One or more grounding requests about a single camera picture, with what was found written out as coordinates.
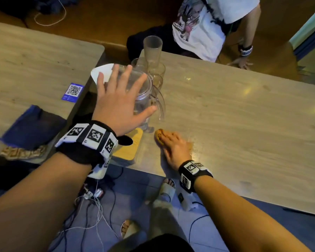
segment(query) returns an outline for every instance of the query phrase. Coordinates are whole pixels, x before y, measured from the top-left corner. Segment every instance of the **forearm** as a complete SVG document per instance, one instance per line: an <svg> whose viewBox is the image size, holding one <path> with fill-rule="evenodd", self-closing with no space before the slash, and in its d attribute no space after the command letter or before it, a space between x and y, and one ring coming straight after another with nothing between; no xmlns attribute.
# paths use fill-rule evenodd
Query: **forearm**
<svg viewBox="0 0 315 252"><path fill-rule="evenodd" d="M56 153L0 197L0 251L46 251L91 165Z"/></svg>
<svg viewBox="0 0 315 252"><path fill-rule="evenodd" d="M230 251L310 251L269 215L209 176L195 190Z"/></svg>
<svg viewBox="0 0 315 252"><path fill-rule="evenodd" d="M261 14L260 4L255 7L250 13L245 16L246 26L244 29L244 42L243 46L246 48L252 45L254 35L258 26Z"/></svg>

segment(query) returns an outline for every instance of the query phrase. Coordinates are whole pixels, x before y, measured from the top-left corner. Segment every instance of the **hand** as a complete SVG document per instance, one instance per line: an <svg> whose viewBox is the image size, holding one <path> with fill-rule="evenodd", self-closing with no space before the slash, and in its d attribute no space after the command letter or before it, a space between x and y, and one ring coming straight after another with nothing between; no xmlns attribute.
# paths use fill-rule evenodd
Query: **hand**
<svg viewBox="0 0 315 252"><path fill-rule="evenodd" d="M160 139L165 144L163 152L167 161L175 171L178 171L185 161L192 160L188 143L179 133L163 131Z"/></svg>
<svg viewBox="0 0 315 252"><path fill-rule="evenodd" d="M228 63L227 65L233 65L233 64L237 64L240 69L245 69L245 70L251 70L249 68L249 65L253 65L252 63L248 62L247 56L238 57L232 63Z"/></svg>
<svg viewBox="0 0 315 252"><path fill-rule="evenodd" d="M134 115L135 98L138 96L142 84L147 79L147 74L144 73L141 75L132 88L126 90L132 66L128 65L126 67L118 82L119 65L115 64L112 70L106 89L103 84L104 74L99 73L97 104L92 115L92 120L98 120L108 125L117 136L121 136L143 123L157 110L157 107L147 107L140 114Z"/></svg>

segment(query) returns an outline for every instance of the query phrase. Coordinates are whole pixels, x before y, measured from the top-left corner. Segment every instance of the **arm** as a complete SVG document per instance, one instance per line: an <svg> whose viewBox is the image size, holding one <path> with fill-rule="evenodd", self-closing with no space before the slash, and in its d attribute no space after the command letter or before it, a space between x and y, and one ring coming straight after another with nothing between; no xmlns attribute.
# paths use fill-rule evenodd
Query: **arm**
<svg viewBox="0 0 315 252"><path fill-rule="evenodd" d="M258 4L251 12L249 12L244 18L246 20L246 25L244 28L244 39L243 39L243 47L247 48L252 45L254 35L256 33L256 29L258 26L259 18L261 14L260 4ZM249 69L249 65L252 63L247 62L246 57L238 57L232 63L227 65L237 64L239 68Z"/></svg>
<svg viewBox="0 0 315 252"><path fill-rule="evenodd" d="M141 76L126 92L129 65L117 82L118 65L103 85L98 77L98 99L92 119L105 123L118 135L133 130L156 110L151 106L134 116L134 102L147 79ZM78 164L56 153L0 197L0 251L46 251L60 230L91 165Z"/></svg>
<svg viewBox="0 0 315 252"><path fill-rule="evenodd" d="M180 134L164 131L161 140L175 171L191 160L187 142ZM194 188L230 251L310 251L277 221L214 178L198 177Z"/></svg>

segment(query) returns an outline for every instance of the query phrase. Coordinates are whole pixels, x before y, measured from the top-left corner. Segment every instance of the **person's left hand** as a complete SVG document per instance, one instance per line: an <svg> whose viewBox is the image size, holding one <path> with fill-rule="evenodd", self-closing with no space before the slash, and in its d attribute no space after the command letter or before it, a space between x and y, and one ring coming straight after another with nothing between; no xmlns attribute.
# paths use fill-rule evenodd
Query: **person's left hand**
<svg viewBox="0 0 315 252"><path fill-rule="evenodd" d="M238 57L232 63L228 63L227 65L233 65L233 64L237 64L240 69L245 69L245 70L251 70L249 68L249 65L253 65L252 63L248 62L247 56Z"/></svg>
<svg viewBox="0 0 315 252"><path fill-rule="evenodd" d="M92 115L92 120L100 121L108 125L117 136L124 135L149 118L156 110L156 106L149 106L138 115L134 115L135 98L138 96L142 84L146 81L144 73L133 84L130 90L126 90L128 78L132 66L128 65L117 82L119 65L112 68L111 77L107 88L103 84L104 75L100 72L97 82L97 104Z"/></svg>

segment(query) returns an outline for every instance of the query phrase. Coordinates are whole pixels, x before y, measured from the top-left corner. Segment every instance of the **blue sticker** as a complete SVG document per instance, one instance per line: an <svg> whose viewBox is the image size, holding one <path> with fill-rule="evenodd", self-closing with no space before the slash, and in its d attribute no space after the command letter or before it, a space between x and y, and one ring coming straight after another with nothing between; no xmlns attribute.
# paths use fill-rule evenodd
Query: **blue sticker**
<svg viewBox="0 0 315 252"><path fill-rule="evenodd" d="M71 83L68 90L63 95L62 100L76 102L83 88L83 85Z"/></svg>

